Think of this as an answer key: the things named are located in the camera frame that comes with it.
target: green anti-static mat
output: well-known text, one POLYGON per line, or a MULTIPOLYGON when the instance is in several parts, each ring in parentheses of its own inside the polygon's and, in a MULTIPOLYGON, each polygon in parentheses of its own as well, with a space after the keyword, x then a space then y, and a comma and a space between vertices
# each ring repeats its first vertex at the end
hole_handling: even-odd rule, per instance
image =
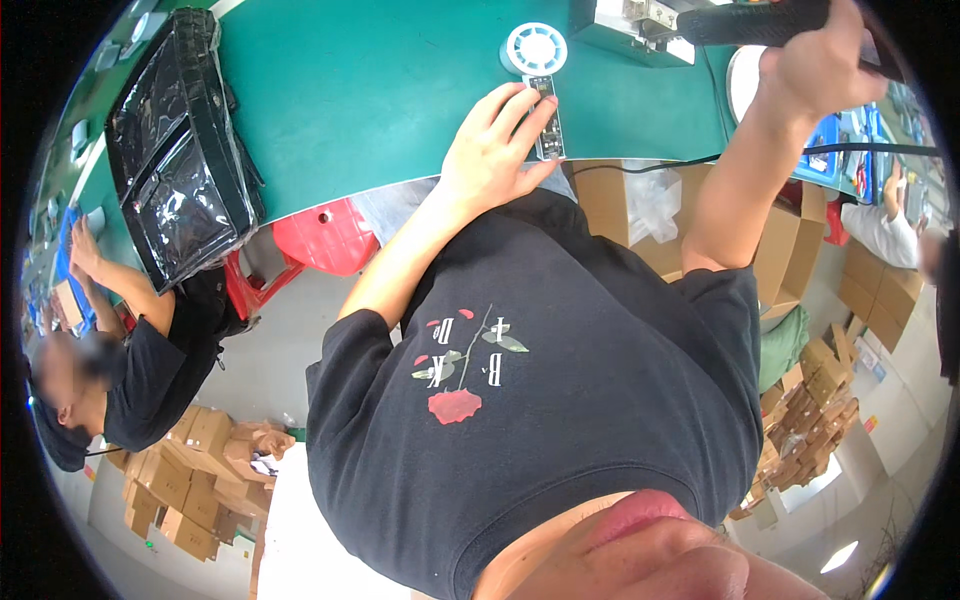
MULTIPOLYGON (((500 65, 500 44, 529 21, 565 33, 567 4, 247 0, 224 15, 221 65, 240 103, 234 124, 267 182, 267 220, 439 173, 473 104, 519 79, 500 65)), ((710 50, 724 107, 731 55, 732 48, 710 50)), ((721 152, 702 58, 698 51, 695 66, 655 69, 569 42, 554 77, 567 155, 721 152)))

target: black cable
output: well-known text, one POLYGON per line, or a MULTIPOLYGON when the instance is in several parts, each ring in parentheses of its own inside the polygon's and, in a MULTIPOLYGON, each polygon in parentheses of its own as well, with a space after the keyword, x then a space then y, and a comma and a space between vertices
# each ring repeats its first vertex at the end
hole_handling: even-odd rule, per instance
POLYGON ((119 452, 119 451, 122 450, 122 449, 123 449, 123 448, 111 448, 111 449, 109 449, 109 450, 101 450, 101 451, 99 451, 99 452, 87 452, 87 453, 86 453, 86 456, 87 456, 87 457, 90 457, 90 456, 97 456, 97 455, 99 455, 99 454, 108 454, 109 452, 119 452))
POLYGON ((707 47, 702 46, 701 50, 704 52, 704 64, 707 66, 707 72, 710 74, 710 85, 713 86, 713 100, 717 104, 717 114, 720 115, 720 125, 723 126, 723 135, 727 138, 727 143, 730 143, 730 132, 727 131, 727 120, 723 118, 724 113, 724 103, 720 102, 720 90, 717 88, 717 80, 713 75, 713 67, 710 66, 710 57, 707 56, 707 47))
MULTIPOLYGON (((917 155, 917 156, 939 156, 940 150, 933 148, 931 146, 913 146, 911 144, 884 144, 881 142, 843 142, 840 144, 824 144, 822 146, 810 146, 809 148, 804 148, 804 155, 821 155, 828 152, 843 152, 846 150, 867 150, 867 151, 881 151, 881 152, 892 152, 897 155, 917 155)), ((593 169, 615 169, 617 171, 623 171, 624 173, 631 173, 634 175, 639 175, 641 173, 650 173, 651 171, 659 171, 660 169, 672 169, 674 167, 688 167, 695 164, 703 164, 705 162, 711 162, 716 160, 720 155, 704 156, 703 158, 694 158, 693 160, 684 160, 676 162, 664 162, 663 164, 655 164, 649 167, 644 167, 642 169, 627 169, 615 164, 597 164, 592 167, 587 167, 586 169, 580 169, 579 171, 574 171, 567 179, 572 180, 579 173, 584 173, 585 171, 592 171, 593 169)))

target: gray pants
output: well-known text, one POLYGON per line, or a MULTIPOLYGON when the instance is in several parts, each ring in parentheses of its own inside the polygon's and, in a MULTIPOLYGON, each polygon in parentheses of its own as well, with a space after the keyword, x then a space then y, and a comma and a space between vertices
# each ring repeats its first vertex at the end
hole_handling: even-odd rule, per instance
MULTIPOLYGON (((527 162, 523 165, 523 170, 529 169, 536 162, 527 162)), ((387 185, 369 192, 362 192, 355 196, 350 196, 350 201, 356 206, 360 214, 373 229, 373 235, 380 242, 380 246, 386 246, 403 224, 407 222, 410 215, 417 210, 423 199, 427 197, 433 188, 437 185, 439 177, 431 177, 423 180, 407 181, 387 185)), ((538 187, 556 192, 561 196, 567 196, 574 203, 577 202, 570 183, 564 177, 560 167, 554 169, 538 187)))

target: red rose print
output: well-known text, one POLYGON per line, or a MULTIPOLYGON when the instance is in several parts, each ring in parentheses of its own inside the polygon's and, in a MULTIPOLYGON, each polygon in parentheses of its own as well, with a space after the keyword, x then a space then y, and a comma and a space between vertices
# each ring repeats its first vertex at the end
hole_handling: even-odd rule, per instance
POLYGON ((427 399, 427 407, 441 425, 449 425, 472 417, 481 405, 480 396, 471 394, 466 389, 440 392, 427 399))

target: soldering iron handle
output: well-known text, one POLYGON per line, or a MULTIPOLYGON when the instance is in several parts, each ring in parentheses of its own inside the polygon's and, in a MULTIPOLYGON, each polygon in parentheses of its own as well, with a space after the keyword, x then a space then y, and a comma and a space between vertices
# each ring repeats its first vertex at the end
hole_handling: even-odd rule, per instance
MULTIPOLYGON (((829 0, 781 0, 770 4, 724 4, 681 12, 677 34, 694 46, 783 46, 793 36, 822 29, 827 24, 829 0)), ((889 53, 876 65, 865 60, 860 68, 902 82, 889 53)))

